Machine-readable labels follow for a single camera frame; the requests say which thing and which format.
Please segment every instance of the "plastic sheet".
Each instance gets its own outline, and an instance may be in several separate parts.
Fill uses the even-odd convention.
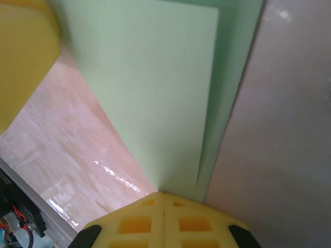
[[[0,157],[77,231],[156,191],[66,48],[0,136]]]

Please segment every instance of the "grey wall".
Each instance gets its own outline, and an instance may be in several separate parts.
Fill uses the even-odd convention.
[[[264,247],[331,247],[331,1],[268,1],[205,203]]]

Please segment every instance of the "black rubber pad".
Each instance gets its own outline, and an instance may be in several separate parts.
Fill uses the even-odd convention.
[[[236,225],[229,226],[229,230],[239,248],[261,248],[250,231]]]
[[[101,232],[101,226],[94,225],[81,230],[68,248],[92,248],[94,241]]]

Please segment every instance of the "red wire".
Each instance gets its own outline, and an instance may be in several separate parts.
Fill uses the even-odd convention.
[[[22,214],[22,212],[18,210],[16,206],[13,206],[13,209],[15,211],[17,218],[19,218],[22,222],[25,222],[25,225],[21,228],[27,230],[27,222],[28,222],[27,217],[25,217],[25,215]]]

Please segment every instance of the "green board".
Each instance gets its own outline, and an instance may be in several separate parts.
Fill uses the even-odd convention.
[[[202,201],[262,1],[252,0],[248,23],[241,1],[183,2],[49,0],[83,76],[152,183]]]

